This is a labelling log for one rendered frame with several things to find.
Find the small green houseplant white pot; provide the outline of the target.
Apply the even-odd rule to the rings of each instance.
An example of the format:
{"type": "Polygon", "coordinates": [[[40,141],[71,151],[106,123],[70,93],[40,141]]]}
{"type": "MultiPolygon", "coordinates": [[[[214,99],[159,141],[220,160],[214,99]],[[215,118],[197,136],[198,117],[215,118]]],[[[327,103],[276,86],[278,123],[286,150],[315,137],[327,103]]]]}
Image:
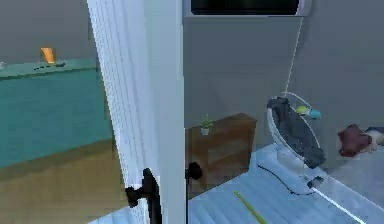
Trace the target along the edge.
{"type": "Polygon", "coordinates": [[[200,134],[203,136],[207,136],[213,124],[214,124],[214,121],[209,118],[208,114],[203,115],[202,121],[200,123],[200,134]]]}

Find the orange vase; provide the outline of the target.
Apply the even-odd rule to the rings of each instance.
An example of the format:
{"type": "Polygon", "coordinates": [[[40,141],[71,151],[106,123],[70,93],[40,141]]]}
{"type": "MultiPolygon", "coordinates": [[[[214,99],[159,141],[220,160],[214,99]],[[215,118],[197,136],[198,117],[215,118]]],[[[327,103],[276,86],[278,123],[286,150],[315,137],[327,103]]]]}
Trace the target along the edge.
{"type": "Polygon", "coordinates": [[[48,64],[55,63],[55,54],[54,50],[51,47],[42,47],[41,52],[48,64]]]}

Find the white room door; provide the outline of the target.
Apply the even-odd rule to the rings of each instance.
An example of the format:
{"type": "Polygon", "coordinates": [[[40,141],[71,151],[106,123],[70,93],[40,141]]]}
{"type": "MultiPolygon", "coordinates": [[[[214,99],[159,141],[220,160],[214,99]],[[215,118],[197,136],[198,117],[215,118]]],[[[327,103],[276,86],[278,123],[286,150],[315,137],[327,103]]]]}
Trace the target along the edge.
{"type": "Polygon", "coordinates": [[[125,186],[149,169],[161,224],[186,224],[181,0],[86,0],[125,186]]]}

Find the brown wooden chest of drawers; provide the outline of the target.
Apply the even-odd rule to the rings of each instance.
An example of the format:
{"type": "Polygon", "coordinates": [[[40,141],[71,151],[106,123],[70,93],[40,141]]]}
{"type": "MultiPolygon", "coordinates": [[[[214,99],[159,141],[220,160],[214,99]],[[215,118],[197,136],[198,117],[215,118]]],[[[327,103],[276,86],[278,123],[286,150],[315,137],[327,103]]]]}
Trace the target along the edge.
{"type": "Polygon", "coordinates": [[[189,180],[189,200],[248,171],[256,126],[255,118],[238,113],[214,121],[207,136],[200,126],[185,130],[186,168],[197,162],[203,172],[189,180]]]}

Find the white baby bouncer dark seat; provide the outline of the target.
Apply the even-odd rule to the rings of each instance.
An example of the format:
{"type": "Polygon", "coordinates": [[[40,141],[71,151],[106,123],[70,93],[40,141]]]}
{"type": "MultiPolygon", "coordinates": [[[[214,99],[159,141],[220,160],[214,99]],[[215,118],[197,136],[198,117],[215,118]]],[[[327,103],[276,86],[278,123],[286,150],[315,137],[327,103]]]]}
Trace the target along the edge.
{"type": "Polygon", "coordinates": [[[298,106],[312,109],[309,103],[292,92],[268,100],[266,118],[273,143],[256,152],[257,167],[276,177],[289,193],[320,196],[358,224],[367,224],[351,209],[320,190],[321,186],[334,181],[320,168],[326,156],[306,119],[309,111],[307,115],[299,115],[296,112],[298,106]]]}

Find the yellow green stick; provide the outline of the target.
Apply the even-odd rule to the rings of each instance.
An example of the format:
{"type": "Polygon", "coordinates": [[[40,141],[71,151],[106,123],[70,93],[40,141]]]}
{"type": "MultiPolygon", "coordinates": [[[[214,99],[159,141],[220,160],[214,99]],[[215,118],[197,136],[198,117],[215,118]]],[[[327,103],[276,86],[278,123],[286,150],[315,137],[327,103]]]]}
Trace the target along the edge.
{"type": "Polygon", "coordinates": [[[259,224],[267,224],[264,218],[258,214],[251,204],[240,194],[238,191],[234,191],[236,197],[241,201],[241,203],[248,209],[252,216],[259,222],[259,224]]]}

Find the teal counter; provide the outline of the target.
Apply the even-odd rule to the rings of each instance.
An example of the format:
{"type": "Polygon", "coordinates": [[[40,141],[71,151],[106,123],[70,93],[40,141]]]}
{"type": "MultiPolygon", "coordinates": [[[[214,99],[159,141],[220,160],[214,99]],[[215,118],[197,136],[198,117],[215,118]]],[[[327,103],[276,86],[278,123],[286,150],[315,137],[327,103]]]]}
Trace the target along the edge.
{"type": "Polygon", "coordinates": [[[0,167],[111,137],[94,59],[0,65],[0,167]]]}

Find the white pillow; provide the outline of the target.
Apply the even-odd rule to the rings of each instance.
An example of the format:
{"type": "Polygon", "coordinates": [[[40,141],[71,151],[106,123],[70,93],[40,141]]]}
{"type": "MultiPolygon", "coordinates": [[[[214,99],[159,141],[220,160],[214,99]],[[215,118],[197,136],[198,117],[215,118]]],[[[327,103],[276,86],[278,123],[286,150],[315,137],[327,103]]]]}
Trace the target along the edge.
{"type": "Polygon", "coordinates": [[[371,142],[365,148],[366,151],[372,152],[384,145],[384,134],[377,130],[367,131],[366,134],[371,138],[371,142]]]}

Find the dark window white frame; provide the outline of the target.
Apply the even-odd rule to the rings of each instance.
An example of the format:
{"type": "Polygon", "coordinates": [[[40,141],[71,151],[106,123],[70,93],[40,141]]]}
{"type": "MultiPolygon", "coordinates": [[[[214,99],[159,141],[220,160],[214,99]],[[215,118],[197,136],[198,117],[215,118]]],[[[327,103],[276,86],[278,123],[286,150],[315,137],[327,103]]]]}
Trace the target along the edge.
{"type": "Polygon", "coordinates": [[[183,16],[279,17],[307,16],[313,0],[182,0],[183,16]]]}

